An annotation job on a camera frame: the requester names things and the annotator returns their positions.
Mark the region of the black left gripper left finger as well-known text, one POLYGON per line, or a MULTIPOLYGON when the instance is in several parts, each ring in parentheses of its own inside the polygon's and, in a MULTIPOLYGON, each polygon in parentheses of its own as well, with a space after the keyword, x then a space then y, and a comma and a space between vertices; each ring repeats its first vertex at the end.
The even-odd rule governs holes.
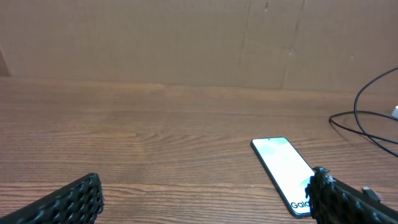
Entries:
POLYGON ((89 173, 27 206, 1 217, 1 224, 94 223, 103 212, 100 177, 89 173))

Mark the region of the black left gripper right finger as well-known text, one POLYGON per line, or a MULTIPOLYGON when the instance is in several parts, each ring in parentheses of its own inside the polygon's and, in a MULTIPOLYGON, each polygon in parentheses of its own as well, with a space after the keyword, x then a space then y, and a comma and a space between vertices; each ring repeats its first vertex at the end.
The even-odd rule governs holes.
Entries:
POLYGON ((397 224, 397 211, 381 203, 378 193, 368 187, 358 191, 315 167, 305 188, 310 214, 317 224, 397 224))

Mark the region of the Samsung Galaxy smartphone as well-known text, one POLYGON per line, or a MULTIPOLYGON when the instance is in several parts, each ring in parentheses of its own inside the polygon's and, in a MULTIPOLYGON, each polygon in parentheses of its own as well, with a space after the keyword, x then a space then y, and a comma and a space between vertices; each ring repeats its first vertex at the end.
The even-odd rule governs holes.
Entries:
POLYGON ((285 137, 253 139, 251 147, 290 214, 309 217, 305 189, 315 172, 296 148, 285 137))

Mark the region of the white power strip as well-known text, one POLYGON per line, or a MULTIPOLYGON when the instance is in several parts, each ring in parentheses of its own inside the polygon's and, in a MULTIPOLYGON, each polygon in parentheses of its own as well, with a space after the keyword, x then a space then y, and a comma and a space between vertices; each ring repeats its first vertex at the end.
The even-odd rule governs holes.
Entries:
POLYGON ((391 116, 394 118, 398 118, 398 106, 396 106, 391 113, 391 116))

